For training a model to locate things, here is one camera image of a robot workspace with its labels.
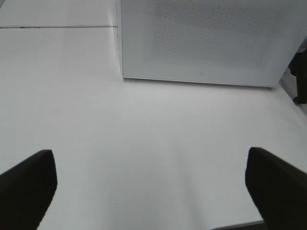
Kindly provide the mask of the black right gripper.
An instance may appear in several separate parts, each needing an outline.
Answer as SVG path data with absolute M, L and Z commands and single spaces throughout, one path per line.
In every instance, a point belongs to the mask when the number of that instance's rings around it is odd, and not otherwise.
M 305 38 L 300 48 L 305 50 L 297 52 L 292 58 L 289 69 L 291 75 L 296 77 L 297 96 L 293 99 L 295 104 L 307 103 L 307 39 Z

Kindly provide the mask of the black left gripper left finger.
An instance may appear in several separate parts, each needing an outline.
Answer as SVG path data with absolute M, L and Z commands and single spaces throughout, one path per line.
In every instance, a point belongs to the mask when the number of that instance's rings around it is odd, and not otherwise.
M 0 175 L 0 228 L 36 230 L 57 189 L 53 152 L 41 150 Z

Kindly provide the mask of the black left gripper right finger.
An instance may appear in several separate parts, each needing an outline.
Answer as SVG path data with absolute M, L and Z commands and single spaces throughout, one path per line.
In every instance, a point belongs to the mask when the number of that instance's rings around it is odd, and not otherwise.
M 247 190 L 270 230 L 307 228 L 307 174 L 271 152 L 252 147 L 245 171 Z

